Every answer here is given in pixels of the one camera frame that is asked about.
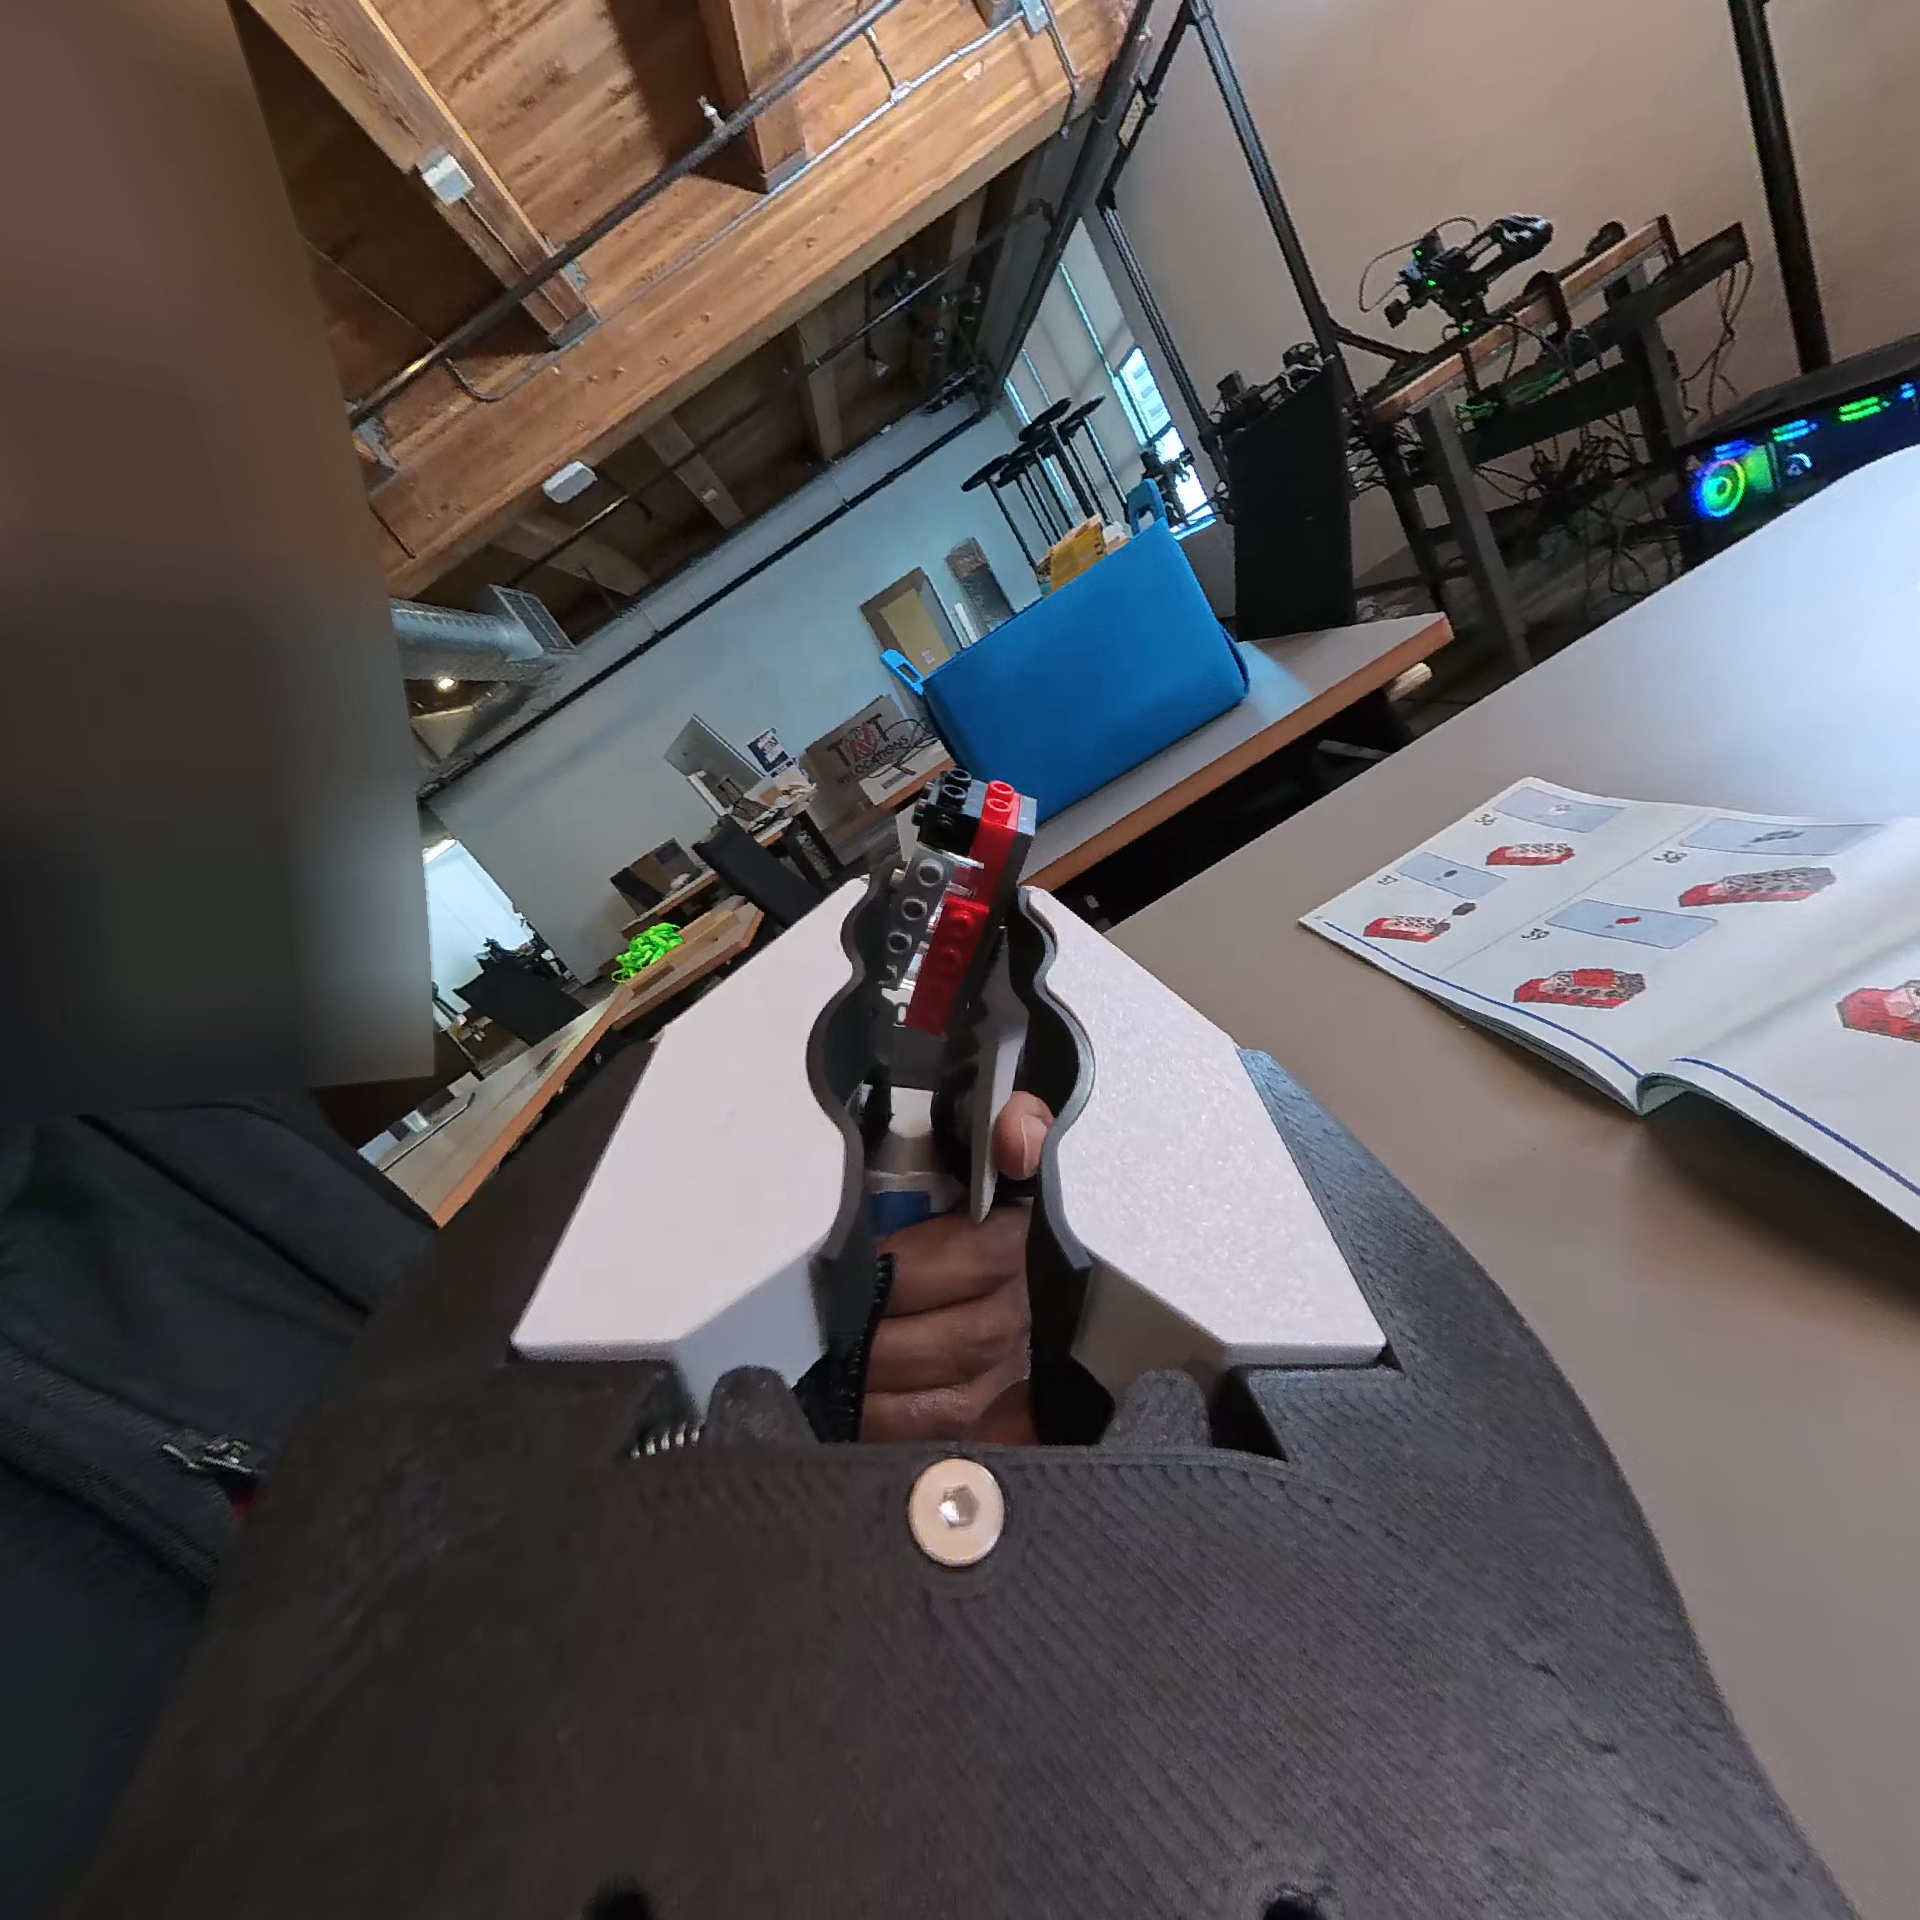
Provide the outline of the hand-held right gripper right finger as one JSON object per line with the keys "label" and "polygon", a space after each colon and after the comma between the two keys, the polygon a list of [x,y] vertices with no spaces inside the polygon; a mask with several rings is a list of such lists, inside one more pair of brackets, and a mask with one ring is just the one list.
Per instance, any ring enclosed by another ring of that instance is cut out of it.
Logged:
{"label": "hand-held right gripper right finger", "polygon": [[1086,1277],[1068,1355],[1095,1378],[1381,1359],[1384,1332],[1231,1036],[1040,886],[1022,910],[1038,1012],[1072,1045],[1035,1217]]}

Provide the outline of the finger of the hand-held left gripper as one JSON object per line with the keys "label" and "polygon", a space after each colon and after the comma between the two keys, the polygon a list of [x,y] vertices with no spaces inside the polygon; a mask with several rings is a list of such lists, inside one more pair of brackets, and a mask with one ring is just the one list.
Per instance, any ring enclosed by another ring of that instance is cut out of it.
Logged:
{"label": "finger of the hand-held left gripper", "polygon": [[969,1099],[969,1213],[988,1221],[999,1185],[995,1158],[995,1126],[1017,1089],[1017,1070],[1024,1057],[1022,1030],[979,1036],[976,1077]]}

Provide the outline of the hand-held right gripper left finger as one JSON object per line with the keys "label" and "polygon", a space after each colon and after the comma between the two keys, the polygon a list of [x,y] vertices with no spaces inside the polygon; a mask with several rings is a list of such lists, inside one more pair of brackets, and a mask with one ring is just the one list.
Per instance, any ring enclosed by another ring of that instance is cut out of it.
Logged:
{"label": "hand-held right gripper left finger", "polygon": [[860,980],[848,881],[656,1041],[511,1330],[519,1359],[662,1359],[694,1409],[733,1369],[828,1355],[819,1261],[860,1198],[815,1030]]}

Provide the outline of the red and clear brick assembly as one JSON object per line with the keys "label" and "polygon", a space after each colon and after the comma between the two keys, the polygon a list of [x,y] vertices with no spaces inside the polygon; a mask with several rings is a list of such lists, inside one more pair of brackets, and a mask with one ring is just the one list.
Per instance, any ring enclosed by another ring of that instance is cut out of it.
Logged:
{"label": "red and clear brick assembly", "polygon": [[902,1026],[948,1041],[985,986],[1038,804],[1006,781],[948,771],[916,806],[915,828],[881,951],[894,986],[910,988]]}

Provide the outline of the person's left hand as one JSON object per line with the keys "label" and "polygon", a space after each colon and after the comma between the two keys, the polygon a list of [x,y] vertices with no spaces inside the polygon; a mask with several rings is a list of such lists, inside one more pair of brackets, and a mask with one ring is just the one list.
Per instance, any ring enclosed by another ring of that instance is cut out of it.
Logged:
{"label": "person's left hand", "polygon": [[894,1284],[870,1343],[860,1437],[868,1444],[1038,1442],[1029,1405],[1024,1182],[1040,1171],[1049,1107],[1013,1092],[991,1126],[995,1210],[974,1218],[959,1185],[953,1210],[878,1242]]}

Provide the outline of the wooden top table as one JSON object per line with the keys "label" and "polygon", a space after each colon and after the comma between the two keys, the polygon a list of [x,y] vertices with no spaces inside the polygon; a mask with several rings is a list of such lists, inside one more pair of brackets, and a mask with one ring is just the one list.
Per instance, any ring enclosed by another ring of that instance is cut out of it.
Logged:
{"label": "wooden top table", "polygon": [[485,1078],[464,1078],[422,1129],[372,1158],[375,1171],[433,1222],[448,1226],[613,1041],[635,1022],[671,1012],[708,977],[732,967],[751,949],[761,921],[761,910],[745,898],[728,898],[702,915],[677,946],[615,983],[607,996],[558,1036]]}

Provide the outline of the cardboard box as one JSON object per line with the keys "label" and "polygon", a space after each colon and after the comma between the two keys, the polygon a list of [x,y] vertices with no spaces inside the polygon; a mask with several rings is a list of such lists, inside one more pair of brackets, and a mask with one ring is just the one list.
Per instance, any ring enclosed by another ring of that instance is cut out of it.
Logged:
{"label": "cardboard box", "polygon": [[925,713],[881,693],[815,739],[800,766],[811,780],[815,802],[840,819],[888,801],[947,758],[947,747]]}

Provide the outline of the toy brick instruction booklet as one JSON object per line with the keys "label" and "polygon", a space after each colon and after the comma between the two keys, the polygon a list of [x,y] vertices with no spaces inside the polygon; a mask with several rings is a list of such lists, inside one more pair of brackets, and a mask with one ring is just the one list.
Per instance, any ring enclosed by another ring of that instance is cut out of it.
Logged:
{"label": "toy brick instruction booklet", "polygon": [[1718,1101],[1918,1226],[1918,822],[1545,780],[1303,917],[1646,1116]]}

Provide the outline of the blue felt box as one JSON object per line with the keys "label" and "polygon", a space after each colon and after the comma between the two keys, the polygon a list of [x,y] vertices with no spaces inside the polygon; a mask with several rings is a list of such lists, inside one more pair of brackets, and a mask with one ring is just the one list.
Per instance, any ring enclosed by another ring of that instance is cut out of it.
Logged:
{"label": "blue felt box", "polygon": [[1182,543],[1147,523],[1115,556],[923,682],[948,754],[1040,822],[1235,708],[1249,671]]}

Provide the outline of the wooden framed board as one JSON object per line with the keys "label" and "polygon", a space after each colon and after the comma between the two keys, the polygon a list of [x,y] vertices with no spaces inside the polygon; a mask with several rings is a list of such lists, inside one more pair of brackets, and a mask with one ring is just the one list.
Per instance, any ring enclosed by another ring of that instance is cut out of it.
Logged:
{"label": "wooden framed board", "polygon": [[884,653],[900,653],[921,675],[944,666],[959,647],[944,602],[921,566],[878,589],[860,613],[876,644]]}

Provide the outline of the grey table with wooden edge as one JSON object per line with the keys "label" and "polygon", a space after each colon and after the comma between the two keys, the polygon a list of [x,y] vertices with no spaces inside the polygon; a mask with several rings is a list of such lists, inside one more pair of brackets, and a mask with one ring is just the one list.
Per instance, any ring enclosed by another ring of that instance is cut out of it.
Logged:
{"label": "grey table with wooden edge", "polygon": [[1451,638],[1447,615],[1421,613],[1240,643],[1249,678],[1243,699],[1054,813],[1031,844],[1024,882],[1059,889],[1383,690]]}

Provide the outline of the person's dark jacket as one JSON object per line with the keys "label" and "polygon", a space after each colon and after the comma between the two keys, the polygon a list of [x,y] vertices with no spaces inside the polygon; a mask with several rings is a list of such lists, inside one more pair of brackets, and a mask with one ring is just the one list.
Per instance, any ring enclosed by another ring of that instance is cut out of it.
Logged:
{"label": "person's dark jacket", "polygon": [[5,1915],[83,1873],[240,1519],[433,1237],[309,1095],[5,1125]]}

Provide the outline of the black fabric panel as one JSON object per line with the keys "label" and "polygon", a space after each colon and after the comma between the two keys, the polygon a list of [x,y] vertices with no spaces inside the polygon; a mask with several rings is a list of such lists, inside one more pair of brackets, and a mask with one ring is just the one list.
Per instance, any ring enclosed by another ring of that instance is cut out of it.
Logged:
{"label": "black fabric panel", "polygon": [[1221,387],[1216,466],[1235,539],[1240,639],[1342,629],[1358,618],[1349,419],[1309,347],[1249,389]]}

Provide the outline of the black bar stools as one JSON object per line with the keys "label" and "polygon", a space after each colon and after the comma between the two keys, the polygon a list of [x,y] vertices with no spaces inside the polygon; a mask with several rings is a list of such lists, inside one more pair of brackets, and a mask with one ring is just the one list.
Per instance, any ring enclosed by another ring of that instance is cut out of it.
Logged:
{"label": "black bar stools", "polygon": [[1103,401],[1051,403],[1019,427],[1008,452],[963,482],[966,494],[988,491],[1038,578],[1051,546],[1084,522],[1125,523],[1115,466],[1089,425]]}

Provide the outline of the wooden top workbench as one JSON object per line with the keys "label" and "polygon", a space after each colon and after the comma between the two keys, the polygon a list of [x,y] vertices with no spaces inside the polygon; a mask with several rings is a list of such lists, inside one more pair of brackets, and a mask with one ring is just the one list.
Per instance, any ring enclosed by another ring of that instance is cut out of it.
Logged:
{"label": "wooden top workbench", "polygon": [[1516,257],[1520,221],[1456,252],[1480,286],[1492,268],[1529,266],[1509,300],[1451,317],[1437,346],[1390,351],[1349,332],[1387,369],[1353,403],[1360,473],[1392,498],[1407,551],[1435,602],[1472,593],[1480,626],[1512,666],[1531,662],[1529,619],[1505,565],[1512,541],[1573,526],[1612,541],[1629,490],[1654,498],[1677,473],[1734,340],[1753,276],[1741,225],[1684,246],[1665,217],[1601,227],[1563,268]]}

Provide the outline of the tall paned window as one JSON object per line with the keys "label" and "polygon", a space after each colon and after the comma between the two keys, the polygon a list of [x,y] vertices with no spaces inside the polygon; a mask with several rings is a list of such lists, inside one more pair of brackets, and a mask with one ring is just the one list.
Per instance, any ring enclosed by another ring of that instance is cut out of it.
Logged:
{"label": "tall paned window", "polygon": [[1022,425],[1061,401],[1070,413],[1097,401],[1073,439],[1084,465],[1095,476],[1110,469],[1121,491],[1157,466],[1174,530],[1212,523],[1205,479],[1084,227],[1072,230],[1001,390]]}

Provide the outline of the computer with rainbow lights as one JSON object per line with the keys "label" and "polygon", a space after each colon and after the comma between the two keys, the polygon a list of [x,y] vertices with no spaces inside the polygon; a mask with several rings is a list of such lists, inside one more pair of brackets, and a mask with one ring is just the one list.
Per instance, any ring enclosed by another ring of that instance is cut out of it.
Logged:
{"label": "computer with rainbow lights", "polygon": [[1918,335],[1797,375],[1681,445],[1687,515],[1745,530],[1889,452],[1918,444]]}

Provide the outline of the black metal pole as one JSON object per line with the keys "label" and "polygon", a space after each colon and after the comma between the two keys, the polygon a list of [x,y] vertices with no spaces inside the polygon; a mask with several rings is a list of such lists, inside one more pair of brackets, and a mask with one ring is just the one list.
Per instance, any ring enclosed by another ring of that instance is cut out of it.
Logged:
{"label": "black metal pole", "polygon": [[1297,235],[1295,221],[1291,221],[1288,207],[1284,206],[1272,161],[1267,153],[1253,107],[1245,99],[1238,70],[1231,62],[1225,34],[1216,22],[1213,5],[1183,2],[1183,17],[1188,20],[1188,33],[1196,34],[1200,42],[1206,69],[1212,74],[1212,79],[1238,142],[1238,153],[1245,163],[1248,177],[1253,179],[1270,233],[1276,235],[1276,242],[1280,246],[1291,290],[1303,306],[1312,343],[1321,351],[1323,362],[1347,385],[1353,385],[1353,375],[1347,362],[1347,333],[1333,321],[1327,301],[1323,300],[1317,276],[1312,275],[1303,238]]}

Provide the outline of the black light stand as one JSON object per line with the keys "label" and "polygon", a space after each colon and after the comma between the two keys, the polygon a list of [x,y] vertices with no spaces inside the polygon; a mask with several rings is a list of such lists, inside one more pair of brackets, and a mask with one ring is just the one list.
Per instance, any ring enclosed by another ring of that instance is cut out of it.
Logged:
{"label": "black light stand", "polygon": [[1803,185],[1792,151],[1784,85],[1764,2],[1727,2],[1745,119],[1759,165],[1766,219],[1779,258],[1792,347],[1811,378],[1832,363],[1832,346],[1817,282]]}

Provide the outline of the silver air duct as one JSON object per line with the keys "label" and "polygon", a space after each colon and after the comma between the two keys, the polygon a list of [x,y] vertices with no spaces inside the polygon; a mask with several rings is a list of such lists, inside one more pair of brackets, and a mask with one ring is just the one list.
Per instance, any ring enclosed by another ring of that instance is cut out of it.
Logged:
{"label": "silver air duct", "polygon": [[574,643],[531,593],[489,586],[477,611],[391,598],[404,682],[528,684],[549,676]]}

